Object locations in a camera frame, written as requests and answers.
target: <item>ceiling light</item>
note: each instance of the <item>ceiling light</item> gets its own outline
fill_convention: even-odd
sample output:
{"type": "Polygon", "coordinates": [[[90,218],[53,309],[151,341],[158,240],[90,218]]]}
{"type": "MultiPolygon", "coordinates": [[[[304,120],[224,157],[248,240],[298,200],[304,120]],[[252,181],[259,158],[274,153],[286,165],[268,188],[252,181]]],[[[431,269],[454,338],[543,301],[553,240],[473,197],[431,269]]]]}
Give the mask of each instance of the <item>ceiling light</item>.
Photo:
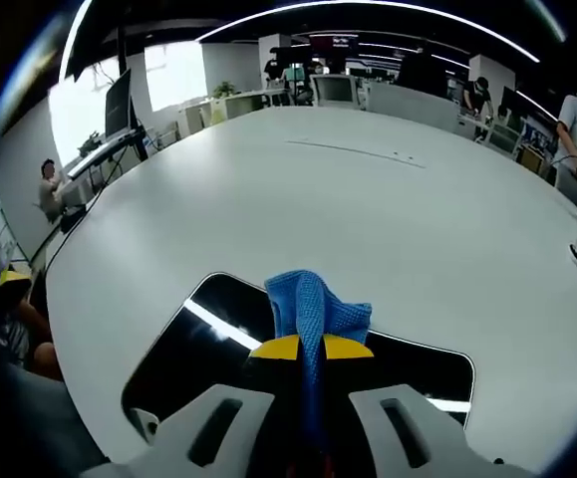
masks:
{"type": "Polygon", "coordinates": [[[314,35],[308,35],[309,37],[352,37],[357,38],[359,35],[354,33],[315,33],[314,35]]]}
{"type": "Polygon", "coordinates": [[[478,25],[477,23],[474,23],[470,20],[467,20],[467,19],[464,19],[461,17],[457,17],[456,15],[452,15],[451,13],[441,12],[440,10],[435,10],[434,8],[423,7],[421,5],[411,5],[408,3],[401,3],[401,2],[388,2],[385,0],[319,0],[319,1],[315,1],[315,2],[304,2],[304,3],[297,3],[294,5],[286,5],[283,7],[273,8],[271,10],[265,10],[263,12],[255,13],[254,15],[249,15],[247,17],[240,18],[239,20],[235,20],[234,22],[227,23],[226,25],[222,25],[219,28],[215,28],[214,30],[211,30],[210,32],[204,33],[203,35],[197,37],[196,41],[200,42],[200,41],[205,40],[206,38],[208,38],[212,35],[215,35],[216,33],[223,32],[224,30],[232,28],[236,25],[240,25],[242,23],[248,22],[250,20],[254,20],[256,18],[265,17],[267,15],[273,15],[275,13],[281,13],[281,12],[288,12],[290,10],[297,10],[299,8],[317,7],[317,6],[322,6],[322,5],[343,5],[343,4],[381,5],[381,6],[385,6],[385,7],[405,8],[408,10],[416,10],[419,12],[430,13],[432,15],[439,15],[440,17],[444,17],[444,18],[447,18],[449,20],[453,20],[455,22],[462,23],[462,24],[467,25],[469,27],[475,28],[478,31],[486,33],[487,35],[494,37],[496,40],[499,40],[499,41],[503,42],[504,44],[509,45],[514,50],[522,53],[527,58],[529,58],[532,62],[540,63],[540,60],[538,58],[536,58],[534,55],[532,55],[531,53],[529,53],[527,50],[520,47],[519,45],[515,44],[514,42],[512,42],[508,38],[505,38],[502,35],[494,32],[494,31],[492,31],[486,27],[483,27],[482,25],[478,25]]]}
{"type": "Polygon", "coordinates": [[[519,91],[516,91],[519,95],[521,95],[522,97],[524,97],[526,100],[528,100],[530,103],[532,103],[535,107],[539,108],[542,112],[544,112],[546,115],[548,115],[550,118],[552,118],[554,121],[558,121],[558,118],[555,117],[552,113],[550,113],[548,110],[546,110],[544,107],[542,107],[541,105],[539,105],[537,102],[535,102],[532,98],[530,98],[528,95],[525,95],[519,91]]]}
{"type": "Polygon", "coordinates": [[[433,55],[433,57],[438,58],[439,60],[443,60],[444,62],[454,63],[455,65],[459,65],[460,67],[463,67],[463,68],[466,68],[469,70],[469,66],[464,65],[463,63],[455,62],[454,60],[450,60],[449,58],[446,58],[446,57],[440,57],[439,55],[433,55]]]}
{"type": "Polygon", "coordinates": [[[563,30],[560,22],[554,17],[554,14],[547,8],[547,6],[541,0],[527,0],[527,6],[529,6],[536,15],[540,16],[541,20],[547,24],[551,32],[554,34],[556,39],[563,43],[567,40],[567,33],[563,30]]]}
{"type": "Polygon", "coordinates": [[[412,48],[392,47],[390,45],[379,45],[378,43],[360,43],[359,45],[361,47],[392,48],[393,50],[402,50],[404,52],[412,52],[412,53],[417,52],[417,50],[413,50],[412,48]]]}
{"type": "MultiPolygon", "coordinates": [[[[464,55],[470,55],[470,52],[467,50],[464,50],[463,48],[458,48],[455,47],[454,45],[448,45],[447,43],[442,43],[442,42],[438,42],[436,40],[428,40],[425,37],[419,37],[416,35],[407,35],[405,33],[394,33],[394,32],[382,32],[380,30],[339,30],[341,33],[365,33],[365,34],[371,34],[371,35],[388,35],[388,36],[392,36],[392,37],[403,37],[403,38],[407,38],[409,40],[416,40],[416,41],[428,41],[428,43],[432,43],[433,45],[441,45],[442,47],[446,47],[446,48],[450,48],[452,50],[456,50],[460,53],[463,53],[464,55]]],[[[315,35],[317,33],[330,33],[329,30],[316,30],[316,31],[312,31],[312,32],[303,32],[303,33],[299,33],[298,35],[304,36],[304,35],[315,35]]]]}
{"type": "Polygon", "coordinates": [[[471,403],[468,401],[442,400],[440,398],[427,398],[426,400],[439,410],[456,413],[469,413],[471,403]]]}
{"type": "Polygon", "coordinates": [[[390,60],[393,62],[401,62],[402,59],[401,58],[395,58],[395,57],[382,57],[381,55],[366,55],[365,53],[360,53],[359,54],[360,57],[368,57],[368,58],[383,58],[385,60],[390,60]]]}
{"type": "Polygon", "coordinates": [[[393,70],[396,70],[400,66],[399,63],[388,62],[384,60],[370,60],[369,58],[349,58],[348,61],[360,63],[364,67],[370,65],[377,65],[379,68],[385,67],[393,70]]]}
{"type": "Polygon", "coordinates": [[[256,341],[246,333],[242,332],[241,330],[237,329],[236,327],[231,326],[227,322],[222,321],[213,313],[207,311],[203,307],[201,307],[197,302],[194,302],[191,299],[186,299],[184,301],[184,307],[188,309],[190,312],[198,316],[200,319],[205,321],[211,327],[213,327],[220,335],[227,336],[237,343],[243,345],[250,351],[254,351],[259,346],[261,346],[261,342],[256,341]]]}

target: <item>black cable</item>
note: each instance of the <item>black cable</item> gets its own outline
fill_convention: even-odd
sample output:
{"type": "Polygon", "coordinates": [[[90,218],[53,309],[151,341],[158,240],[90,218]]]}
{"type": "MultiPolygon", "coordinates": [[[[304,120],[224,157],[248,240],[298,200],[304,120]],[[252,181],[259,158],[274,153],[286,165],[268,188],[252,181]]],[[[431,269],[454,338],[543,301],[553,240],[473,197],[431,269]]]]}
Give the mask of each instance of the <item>black cable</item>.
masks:
{"type": "Polygon", "coordinates": [[[116,167],[113,168],[113,170],[111,171],[111,174],[109,174],[109,179],[108,181],[111,180],[111,178],[113,177],[113,173],[116,171],[116,169],[120,169],[120,177],[122,177],[125,174],[125,171],[122,168],[122,165],[120,164],[120,161],[122,160],[122,158],[118,159],[117,161],[115,161],[114,159],[112,159],[110,162],[112,162],[116,167]]]}
{"type": "Polygon", "coordinates": [[[152,144],[152,147],[154,147],[157,151],[161,151],[161,149],[159,149],[159,147],[157,147],[157,144],[155,144],[155,141],[153,141],[152,138],[150,137],[150,135],[148,135],[148,133],[146,132],[146,128],[144,127],[144,123],[142,122],[142,120],[139,118],[137,118],[137,120],[138,120],[138,123],[144,128],[144,134],[148,138],[148,140],[150,141],[150,144],[152,144]]]}
{"type": "Polygon", "coordinates": [[[62,250],[62,248],[65,246],[65,244],[67,243],[67,241],[69,240],[69,238],[71,237],[71,235],[74,233],[74,231],[78,228],[78,226],[80,226],[80,224],[82,223],[82,221],[85,220],[85,218],[89,215],[89,213],[91,212],[91,210],[93,209],[93,206],[96,205],[96,203],[98,202],[98,199],[100,199],[100,196],[102,196],[102,193],[104,192],[104,190],[107,188],[107,185],[109,184],[109,181],[111,180],[111,178],[113,177],[113,173],[116,172],[116,169],[118,167],[120,167],[120,161],[122,161],[122,158],[125,156],[125,153],[127,152],[127,149],[129,149],[128,146],[125,146],[125,149],[122,151],[122,155],[120,156],[120,159],[118,159],[118,161],[116,161],[116,167],[113,168],[113,170],[111,171],[111,174],[109,174],[109,177],[107,178],[107,180],[105,181],[105,183],[102,185],[102,188],[100,189],[100,191],[98,191],[98,194],[96,195],[96,197],[94,198],[93,202],[91,203],[91,205],[89,206],[89,210],[87,211],[87,213],[82,216],[78,222],[76,222],[71,229],[69,230],[69,232],[67,233],[65,240],[62,241],[62,244],[60,244],[60,247],[58,247],[58,250],[56,251],[56,253],[53,255],[53,257],[51,258],[51,260],[49,261],[49,263],[45,266],[45,277],[47,277],[47,274],[49,273],[49,268],[51,267],[51,265],[53,264],[53,261],[55,261],[56,257],[58,257],[58,254],[60,253],[60,251],[62,250]]]}
{"type": "Polygon", "coordinates": [[[97,65],[100,67],[100,71],[102,72],[102,74],[111,81],[111,86],[114,85],[116,82],[114,82],[113,79],[112,79],[109,75],[107,75],[107,73],[105,72],[104,68],[102,68],[102,63],[101,63],[101,62],[97,62],[97,65]]]}
{"type": "Polygon", "coordinates": [[[556,164],[564,161],[565,159],[569,159],[570,157],[577,157],[577,155],[576,155],[576,154],[567,154],[566,156],[563,156],[563,157],[561,157],[560,159],[557,159],[557,160],[552,161],[552,162],[550,162],[549,164],[547,164],[547,167],[546,167],[546,169],[545,169],[545,170],[546,170],[546,173],[545,173],[544,176],[541,176],[541,177],[547,178],[547,176],[549,175],[549,171],[551,171],[551,168],[552,168],[552,167],[554,167],[556,164]]]}

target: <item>white wall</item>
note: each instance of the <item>white wall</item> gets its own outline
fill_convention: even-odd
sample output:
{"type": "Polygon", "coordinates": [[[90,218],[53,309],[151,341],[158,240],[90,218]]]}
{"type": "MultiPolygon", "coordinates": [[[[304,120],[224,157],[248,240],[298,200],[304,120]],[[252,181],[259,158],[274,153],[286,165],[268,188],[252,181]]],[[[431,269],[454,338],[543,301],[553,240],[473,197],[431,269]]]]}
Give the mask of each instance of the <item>white wall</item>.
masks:
{"type": "Polygon", "coordinates": [[[33,257],[53,226],[38,203],[40,166],[56,161],[58,150],[51,130],[49,100],[35,105],[0,139],[0,199],[2,210],[20,248],[33,257]]]}
{"type": "Polygon", "coordinates": [[[146,81],[144,53],[128,57],[127,67],[131,69],[131,97],[136,116],[144,127],[146,129],[152,127],[155,131],[160,131],[177,120],[179,105],[172,105],[157,112],[152,110],[146,81]]]}
{"type": "Polygon", "coordinates": [[[467,79],[471,82],[480,77],[480,58],[480,55],[477,55],[469,59],[469,72],[467,73],[467,79]]]}
{"type": "Polygon", "coordinates": [[[209,95],[221,82],[232,83],[237,92],[261,89],[257,45],[207,43],[202,53],[209,95]]]}

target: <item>blue cloth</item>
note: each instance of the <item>blue cloth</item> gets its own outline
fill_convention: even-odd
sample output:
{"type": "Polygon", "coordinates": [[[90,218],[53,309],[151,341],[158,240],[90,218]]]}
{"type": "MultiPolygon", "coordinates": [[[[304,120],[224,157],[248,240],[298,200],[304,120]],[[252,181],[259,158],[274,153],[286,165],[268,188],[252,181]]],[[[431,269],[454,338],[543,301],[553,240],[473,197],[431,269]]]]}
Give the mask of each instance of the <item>blue cloth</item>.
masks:
{"type": "Polygon", "coordinates": [[[275,318],[275,337],[299,335],[303,344],[303,424],[306,434],[321,444],[319,362],[324,334],[363,344],[368,335],[372,306],[345,304],[314,272],[292,271],[266,281],[275,318]]]}

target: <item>white table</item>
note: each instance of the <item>white table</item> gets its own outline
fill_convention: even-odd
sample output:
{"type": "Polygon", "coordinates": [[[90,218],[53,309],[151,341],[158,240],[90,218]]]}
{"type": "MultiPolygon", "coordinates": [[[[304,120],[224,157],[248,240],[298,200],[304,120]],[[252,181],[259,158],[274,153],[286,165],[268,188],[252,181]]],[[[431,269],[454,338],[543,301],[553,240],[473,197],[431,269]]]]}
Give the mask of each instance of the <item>white table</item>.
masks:
{"type": "Polygon", "coordinates": [[[491,150],[382,115],[267,109],[208,128],[113,183],[55,259],[71,397],[112,460],[136,456],[123,387],[199,281],[308,268],[372,303],[376,330],[468,354],[470,446],[540,471],[577,427],[577,221],[560,197],[491,150]]]}
{"type": "Polygon", "coordinates": [[[287,90],[257,90],[244,92],[230,97],[214,99],[211,102],[212,114],[216,112],[222,116],[223,120],[233,120],[247,115],[261,108],[262,98],[268,97],[272,105],[272,97],[275,95],[285,95],[287,90]]]}

